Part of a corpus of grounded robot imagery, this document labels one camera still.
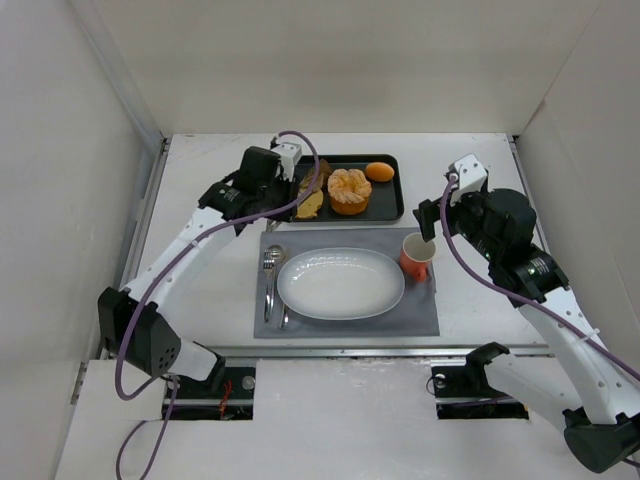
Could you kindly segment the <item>yellow bread slice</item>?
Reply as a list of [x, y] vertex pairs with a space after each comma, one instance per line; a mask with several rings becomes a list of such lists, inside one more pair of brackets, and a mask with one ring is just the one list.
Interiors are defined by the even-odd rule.
[[309, 220], [317, 217], [318, 211], [324, 202], [324, 192], [322, 189], [314, 190], [296, 210], [296, 219]]

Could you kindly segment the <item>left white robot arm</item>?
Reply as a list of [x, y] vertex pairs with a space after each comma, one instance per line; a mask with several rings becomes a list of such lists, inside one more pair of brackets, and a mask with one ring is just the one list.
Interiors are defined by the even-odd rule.
[[121, 290], [106, 288], [98, 316], [106, 350], [152, 378], [176, 375], [205, 390], [218, 388], [225, 360], [181, 338], [170, 326], [171, 309], [213, 256], [261, 215], [277, 217], [291, 200], [300, 145], [249, 147], [240, 167], [211, 185], [183, 229], [143, 273]]

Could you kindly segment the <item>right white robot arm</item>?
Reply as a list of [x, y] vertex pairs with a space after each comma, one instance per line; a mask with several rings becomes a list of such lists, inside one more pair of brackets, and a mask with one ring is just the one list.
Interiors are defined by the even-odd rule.
[[442, 228], [445, 240], [466, 240], [488, 263], [483, 286], [506, 296], [542, 336], [569, 387], [527, 367], [499, 343], [467, 354], [448, 394], [488, 398], [503, 393], [533, 409], [564, 437], [594, 473], [629, 462], [639, 450], [639, 373], [611, 354], [580, 311], [552, 256], [533, 242], [536, 213], [523, 194], [481, 186], [447, 189], [413, 212], [424, 239]]

